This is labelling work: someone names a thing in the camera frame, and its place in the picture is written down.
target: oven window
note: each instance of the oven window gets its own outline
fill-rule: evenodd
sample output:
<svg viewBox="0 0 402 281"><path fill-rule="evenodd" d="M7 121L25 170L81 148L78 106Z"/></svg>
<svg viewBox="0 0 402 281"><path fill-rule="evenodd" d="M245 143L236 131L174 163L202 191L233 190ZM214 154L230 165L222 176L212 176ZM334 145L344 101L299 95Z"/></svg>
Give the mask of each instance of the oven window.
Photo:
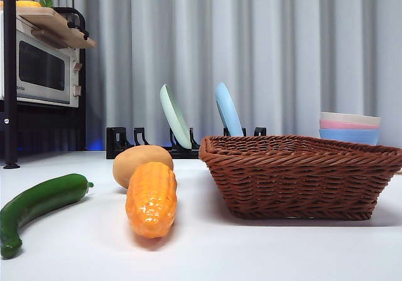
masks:
<svg viewBox="0 0 402 281"><path fill-rule="evenodd" d="M64 61L24 41L19 42L19 79L64 91Z"/></svg>

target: orange corn cob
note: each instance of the orange corn cob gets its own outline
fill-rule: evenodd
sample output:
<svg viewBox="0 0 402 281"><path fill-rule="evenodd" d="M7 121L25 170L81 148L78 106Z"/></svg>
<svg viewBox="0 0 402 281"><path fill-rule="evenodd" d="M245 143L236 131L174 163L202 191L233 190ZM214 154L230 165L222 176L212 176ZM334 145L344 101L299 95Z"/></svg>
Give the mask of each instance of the orange corn cob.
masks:
<svg viewBox="0 0 402 281"><path fill-rule="evenodd" d="M131 228L147 238L165 236L176 214L176 178L164 163L138 166L130 178L126 212Z"/></svg>

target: oven knob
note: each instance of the oven knob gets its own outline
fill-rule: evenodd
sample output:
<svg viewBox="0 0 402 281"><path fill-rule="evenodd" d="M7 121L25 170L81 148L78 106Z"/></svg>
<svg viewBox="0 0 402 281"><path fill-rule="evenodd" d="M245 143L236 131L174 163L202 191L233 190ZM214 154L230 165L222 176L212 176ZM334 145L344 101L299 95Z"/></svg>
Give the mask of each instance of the oven knob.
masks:
<svg viewBox="0 0 402 281"><path fill-rule="evenodd" d="M73 96L74 97L81 96L81 86L80 85L73 85Z"/></svg>
<svg viewBox="0 0 402 281"><path fill-rule="evenodd" d="M81 68L82 68L82 64L81 64L81 63L75 63L74 66L73 66L73 70L74 70L75 72L79 72L79 71L81 70Z"/></svg>

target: wooden cutting board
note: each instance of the wooden cutting board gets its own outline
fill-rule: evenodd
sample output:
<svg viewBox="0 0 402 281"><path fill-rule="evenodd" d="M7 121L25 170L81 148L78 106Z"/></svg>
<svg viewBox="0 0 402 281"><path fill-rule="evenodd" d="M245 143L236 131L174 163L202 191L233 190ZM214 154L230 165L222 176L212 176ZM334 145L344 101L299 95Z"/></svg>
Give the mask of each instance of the wooden cutting board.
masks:
<svg viewBox="0 0 402 281"><path fill-rule="evenodd" d="M52 8L18 7L17 14L33 25L48 30L60 37L63 42L72 48L93 48L96 42L76 28L69 28L67 20Z"/></svg>

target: green chili pepper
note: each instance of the green chili pepper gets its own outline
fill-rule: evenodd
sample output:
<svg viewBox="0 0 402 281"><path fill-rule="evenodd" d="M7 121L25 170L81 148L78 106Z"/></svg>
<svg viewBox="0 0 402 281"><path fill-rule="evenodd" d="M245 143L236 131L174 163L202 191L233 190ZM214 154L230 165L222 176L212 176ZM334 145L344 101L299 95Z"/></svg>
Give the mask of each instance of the green chili pepper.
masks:
<svg viewBox="0 0 402 281"><path fill-rule="evenodd" d="M1 255L17 255L22 241L18 230L26 223L48 212L78 202L93 187L80 174L68 174L42 182L17 195L0 211Z"/></svg>

